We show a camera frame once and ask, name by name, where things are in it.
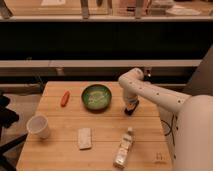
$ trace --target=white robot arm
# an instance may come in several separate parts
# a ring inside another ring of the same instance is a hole
[[[134,68],[119,77],[132,114],[140,95],[178,116],[174,171],[213,170],[213,97],[190,96],[140,81],[143,72]]]

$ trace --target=white cup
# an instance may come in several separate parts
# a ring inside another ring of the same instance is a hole
[[[46,139],[50,135],[47,118],[43,115],[35,115],[27,122],[27,130],[31,134],[38,135],[42,139]]]

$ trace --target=carrot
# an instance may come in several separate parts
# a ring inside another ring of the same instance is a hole
[[[61,98],[61,107],[65,107],[70,97],[70,92],[66,91]]]

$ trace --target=bowl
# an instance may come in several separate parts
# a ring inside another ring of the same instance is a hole
[[[81,99],[87,109],[99,111],[109,106],[112,93],[109,88],[104,85],[93,84],[83,91]]]

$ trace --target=white sticker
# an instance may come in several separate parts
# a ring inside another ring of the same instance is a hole
[[[66,0],[43,0],[41,6],[56,6],[56,5],[64,5]]]

